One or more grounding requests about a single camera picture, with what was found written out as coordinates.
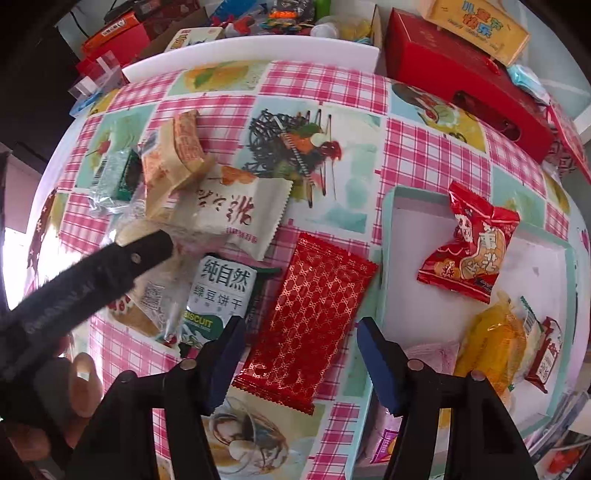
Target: red gift box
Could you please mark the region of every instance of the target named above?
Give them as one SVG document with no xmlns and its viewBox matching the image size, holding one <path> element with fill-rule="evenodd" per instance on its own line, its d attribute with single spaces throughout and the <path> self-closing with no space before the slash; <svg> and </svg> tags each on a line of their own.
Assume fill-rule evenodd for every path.
<svg viewBox="0 0 591 480">
<path fill-rule="evenodd" d="M 553 142 L 535 101 L 504 67 L 462 38 L 416 15 L 392 9 L 386 34 L 388 76 L 451 102 L 542 162 Z"/>
</svg>

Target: red box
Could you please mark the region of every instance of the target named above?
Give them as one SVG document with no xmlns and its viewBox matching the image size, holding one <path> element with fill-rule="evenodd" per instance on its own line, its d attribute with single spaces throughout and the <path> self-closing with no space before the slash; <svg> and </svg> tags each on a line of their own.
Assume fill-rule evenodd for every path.
<svg viewBox="0 0 591 480">
<path fill-rule="evenodd" d="M 513 140 L 542 162 L 554 140 L 532 97 L 504 67 L 462 38 L 392 9 L 386 33 L 388 76 L 451 102 Z"/>
<path fill-rule="evenodd" d="M 88 75 L 94 61 L 108 51 L 113 52 L 121 67 L 125 67 L 135 60 L 136 56 L 149 44 L 150 39 L 144 26 L 142 24 L 136 25 L 93 50 L 76 65 L 76 69 L 81 75 Z"/>
</svg>

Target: pink package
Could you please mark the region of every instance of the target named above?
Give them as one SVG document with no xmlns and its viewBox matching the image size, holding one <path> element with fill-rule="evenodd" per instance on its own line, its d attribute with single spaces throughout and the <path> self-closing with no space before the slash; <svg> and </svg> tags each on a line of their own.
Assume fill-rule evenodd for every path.
<svg viewBox="0 0 591 480">
<path fill-rule="evenodd" d="M 443 344 L 431 343 L 408 348 L 404 353 L 406 353 L 409 359 L 418 358 L 438 373 L 451 375 L 456 365 L 458 347 L 459 344 L 454 342 Z M 365 454 L 359 459 L 358 465 L 367 466 L 375 463 L 388 463 L 401 423 L 402 417 L 390 415 L 385 407 L 379 405 L 378 411 L 376 412 L 375 424 L 369 434 L 365 447 Z M 437 435 L 436 453 L 441 449 L 447 448 L 447 437 L 442 438 L 442 441 L 440 441 L 440 436 L 439 434 Z"/>
</svg>

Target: red packaging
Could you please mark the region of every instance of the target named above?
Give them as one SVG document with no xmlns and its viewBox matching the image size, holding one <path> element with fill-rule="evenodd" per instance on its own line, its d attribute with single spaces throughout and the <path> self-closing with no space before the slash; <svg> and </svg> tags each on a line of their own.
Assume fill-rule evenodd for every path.
<svg viewBox="0 0 591 480">
<path fill-rule="evenodd" d="M 458 224 L 454 240 L 425 260 L 417 280 L 490 303 L 519 213 L 492 206 L 456 181 L 449 198 Z"/>
<path fill-rule="evenodd" d="M 542 392 L 548 393 L 545 385 L 562 348 L 562 332 L 558 323 L 550 317 L 546 317 L 542 326 L 546 329 L 544 342 L 535 354 L 534 363 L 524 378 Z"/>
<path fill-rule="evenodd" d="M 318 385 L 377 268 L 301 233 L 274 311 L 234 386 L 312 414 Z"/>
</svg>

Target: barcode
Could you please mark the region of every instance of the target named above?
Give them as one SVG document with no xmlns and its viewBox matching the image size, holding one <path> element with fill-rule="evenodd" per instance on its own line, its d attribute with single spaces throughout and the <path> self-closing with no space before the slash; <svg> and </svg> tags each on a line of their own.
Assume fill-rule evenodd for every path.
<svg viewBox="0 0 591 480">
<path fill-rule="evenodd" d="M 96 187 L 99 182 L 100 182 L 100 178 L 102 177 L 103 172 L 105 171 L 105 167 L 107 166 L 107 157 L 103 158 L 100 161 L 100 165 L 99 168 L 96 169 L 96 173 L 94 178 L 92 179 L 92 183 L 90 184 L 90 187 Z"/>
<path fill-rule="evenodd" d="M 142 296 L 141 304 L 148 307 L 150 310 L 158 311 L 160 302 L 162 301 L 162 292 L 164 287 L 148 282 Z"/>
<path fill-rule="evenodd" d="M 534 314 L 531 312 L 527 312 L 527 316 L 525 317 L 525 322 L 523 324 L 523 328 L 525 329 L 526 334 L 531 333 L 531 329 L 534 327 L 535 317 Z"/>
</svg>

